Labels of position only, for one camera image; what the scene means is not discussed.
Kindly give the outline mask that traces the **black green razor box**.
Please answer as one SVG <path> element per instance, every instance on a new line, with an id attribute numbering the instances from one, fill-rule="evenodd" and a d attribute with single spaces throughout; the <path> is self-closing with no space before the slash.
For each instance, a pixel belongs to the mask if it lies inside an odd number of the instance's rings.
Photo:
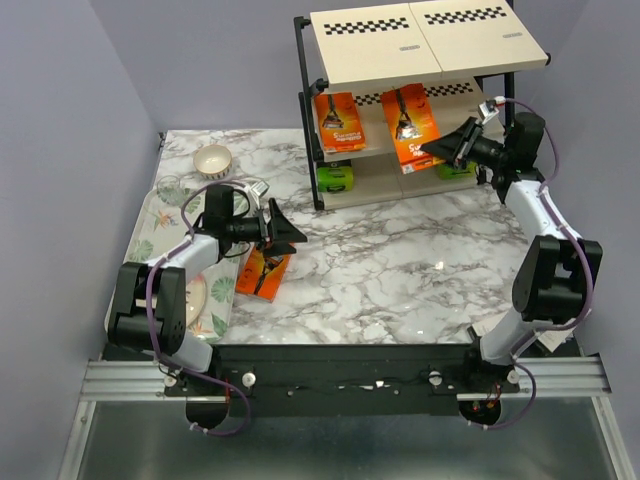
<path id="1" fill-rule="evenodd" d="M 319 164 L 316 168 L 316 182 L 321 193 L 351 191 L 354 186 L 352 162 L 344 160 Z"/>
<path id="2" fill-rule="evenodd" d="M 474 178 L 476 175 L 477 164 L 470 162 L 464 169 L 455 169 L 445 163 L 439 164 L 435 167 L 436 174 L 441 180 L 454 180 L 454 179 L 466 179 Z"/>

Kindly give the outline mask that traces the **beige black three-tier shelf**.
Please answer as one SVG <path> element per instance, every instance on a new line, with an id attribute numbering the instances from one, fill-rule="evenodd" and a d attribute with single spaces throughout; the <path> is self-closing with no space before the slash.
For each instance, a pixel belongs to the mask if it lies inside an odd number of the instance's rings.
<path id="1" fill-rule="evenodd" d="M 482 83 L 502 77 L 515 92 L 519 71 L 542 68 L 550 56 L 508 1 L 419 1 L 313 12 L 294 20 L 297 54 L 306 54 L 311 30 L 323 73 L 301 76 L 298 95 L 314 207 L 333 210 L 470 189 L 474 178 L 441 180 L 434 167 L 403 174 L 387 126 L 382 93 L 419 83 L 425 88 L 440 135 L 457 129 L 476 112 Z M 314 99 L 319 94 L 353 95 L 366 147 L 329 154 L 323 150 Z M 351 191 L 321 193 L 319 164 L 350 160 Z"/>

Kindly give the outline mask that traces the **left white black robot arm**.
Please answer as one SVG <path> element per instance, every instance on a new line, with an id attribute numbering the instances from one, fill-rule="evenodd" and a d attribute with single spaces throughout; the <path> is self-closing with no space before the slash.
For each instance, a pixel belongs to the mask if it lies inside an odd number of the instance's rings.
<path id="1" fill-rule="evenodd" d="M 222 380 L 214 348 L 187 332 L 186 287 L 205 270 L 230 258 L 238 244 L 266 255 L 294 254 L 307 236 L 288 220 L 277 201 L 261 207 L 263 191 L 240 181 L 214 181 L 191 193 L 181 207 L 186 233 L 167 252 L 144 262 L 125 262 L 116 280 L 107 327 L 108 341 L 152 353 L 201 395 Z"/>

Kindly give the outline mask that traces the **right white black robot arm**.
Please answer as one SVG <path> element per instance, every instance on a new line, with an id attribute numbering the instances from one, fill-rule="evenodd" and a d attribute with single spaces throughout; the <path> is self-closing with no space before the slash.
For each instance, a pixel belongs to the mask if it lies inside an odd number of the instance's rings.
<path id="1" fill-rule="evenodd" d="M 454 170 L 475 164 L 491 173 L 500 202 L 518 220 L 529 241 L 512 285 L 512 306 L 478 342 L 479 357 L 464 362 L 460 379 L 480 392 L 496 380 L 495 367 L 507 367 L 546 332 L 569 332 L 588 316 L 603 257 L 597 241 L 581 236 L 555 205 L 549 178 L 535 163 L 545 120 L 530 107 L 516 113 L 503 141 L 484 135 L 484 127 L 510 98 L 481 103 L 478 114 L 453 132 L 424 143 L 422 152 Z"/>

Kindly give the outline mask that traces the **orange Gillette Fusion5 box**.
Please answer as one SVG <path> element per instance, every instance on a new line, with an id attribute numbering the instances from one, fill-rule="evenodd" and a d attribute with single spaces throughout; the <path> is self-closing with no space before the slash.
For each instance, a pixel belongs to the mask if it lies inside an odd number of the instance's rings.
<path id="1" fill-rule="evenodd" d="M 290 261 L 290 255 L 265 257 L 253 248 L 235 286 L 235 292 L 273 302 Z"/>

